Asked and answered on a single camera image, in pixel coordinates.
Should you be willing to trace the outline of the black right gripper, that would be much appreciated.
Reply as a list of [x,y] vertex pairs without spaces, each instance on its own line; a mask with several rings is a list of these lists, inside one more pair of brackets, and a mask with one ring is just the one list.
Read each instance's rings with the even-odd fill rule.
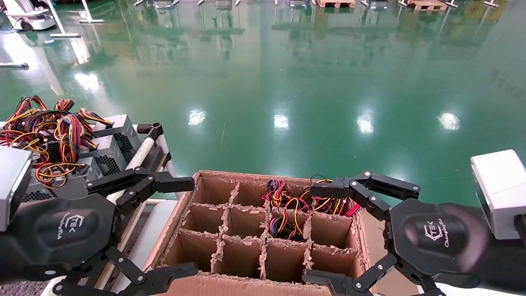
[[[525,291],[524,244],[519,239],[496,239],[481,208],[423,203],[415,200],[420,193],[417,184],[370,171],[313,184],[310,193],[351,199],[377,220],[389,220],[389,249],[394,253],[385,255],[361,277],[303,270],[303,281],[325,285],[333,296],[372,296],[370,288],[394,267],[417,281],[423,296],[445,295],[435,281],[464,289]],[[381,194],[403,202],[390,211]]]

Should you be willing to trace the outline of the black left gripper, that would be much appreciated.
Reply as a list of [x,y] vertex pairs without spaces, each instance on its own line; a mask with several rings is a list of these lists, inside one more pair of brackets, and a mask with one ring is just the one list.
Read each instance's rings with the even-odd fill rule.
[[[115,247],[114,221],[134,212],[154,193],[190,192],[192,177],[174,177],[169,171],[152,172],[135,167],[86,184],[92,194],[75,200],[49,199],[23,203],[1,233],[1,283],[55,277],[86,277],[108,261],[129,280],[122,291],[98,290],[79,285],[68,276],[54,285],[57,296],[152,296],[164,294],[176,279],[198,274],[195,262],[164,266],[143,272]],[[121,192],[113,202],[111,194]]]

